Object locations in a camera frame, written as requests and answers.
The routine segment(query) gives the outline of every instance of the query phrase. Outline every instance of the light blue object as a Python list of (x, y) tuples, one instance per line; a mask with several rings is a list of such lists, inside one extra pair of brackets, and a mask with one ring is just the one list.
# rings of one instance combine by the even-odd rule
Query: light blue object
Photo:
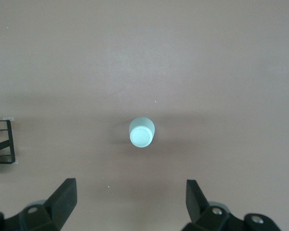
[(135, 118), (130, 124), (130, 140), (138, 148), (148, 146), (154, 137), (155, 126), (146, 117)]

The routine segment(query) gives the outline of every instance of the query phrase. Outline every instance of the light blue cup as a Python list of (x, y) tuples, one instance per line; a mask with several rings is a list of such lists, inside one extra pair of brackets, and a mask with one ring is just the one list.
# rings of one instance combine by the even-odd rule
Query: light blue cup
[(154, 137), (155, 126), (146, 117), (135, 118), (130, 124), (130, 140), (138, 148), (148, 146)]

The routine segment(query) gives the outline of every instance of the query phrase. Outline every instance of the bolt head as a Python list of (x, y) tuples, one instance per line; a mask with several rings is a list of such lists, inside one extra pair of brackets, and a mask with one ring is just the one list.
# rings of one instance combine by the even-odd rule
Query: bolt head
[(252, 216), (251, 217), (251, 220), (255, 223), (258, 223), (258, 224), (263, 224), (263, 220), (260, 216)]
[(212, 212), (213, 212), (214, 214), (216, 214), (216, 215), (221, 215), (221, 214), (223, 214), (223, 212), (221, 211), (221, 209), (220, 209), (220, 208), (217, 208), (217, 207), (213, 208), (213, 209), (212, 209)]

